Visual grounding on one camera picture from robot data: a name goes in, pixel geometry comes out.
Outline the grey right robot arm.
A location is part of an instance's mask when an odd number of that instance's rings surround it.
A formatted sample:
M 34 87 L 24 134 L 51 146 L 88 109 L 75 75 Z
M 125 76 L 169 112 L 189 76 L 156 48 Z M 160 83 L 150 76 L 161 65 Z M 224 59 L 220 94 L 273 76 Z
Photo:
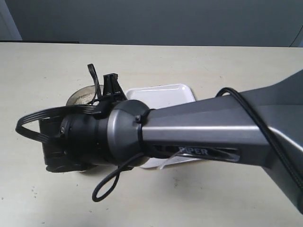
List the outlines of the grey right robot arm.
M 59 113 L 39 121 L 53 173 L 114 165 L 125 171 L 174 155 L 262 167 L 303 209 L 303 73 L 274 85 L 162 109 L 138 100 L 102 105 L 104 118 Z

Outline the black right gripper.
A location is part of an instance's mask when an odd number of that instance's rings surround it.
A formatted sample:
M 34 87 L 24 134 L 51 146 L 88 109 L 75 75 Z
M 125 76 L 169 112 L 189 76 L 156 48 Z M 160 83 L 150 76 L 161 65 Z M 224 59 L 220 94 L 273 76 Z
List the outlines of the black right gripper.
M 49 137 L 60 138 L 60 126 L 63 118 L 54 117 L 39 120 L 39 128 L 42 134 Z M 43 143 L 43 154 L 46 170 L 51 173 L 66 172 L 84 172 L 87 171 L 88 165 L 75 161 L 67 155 L 64 146 L 58 145 L 56 142 Z

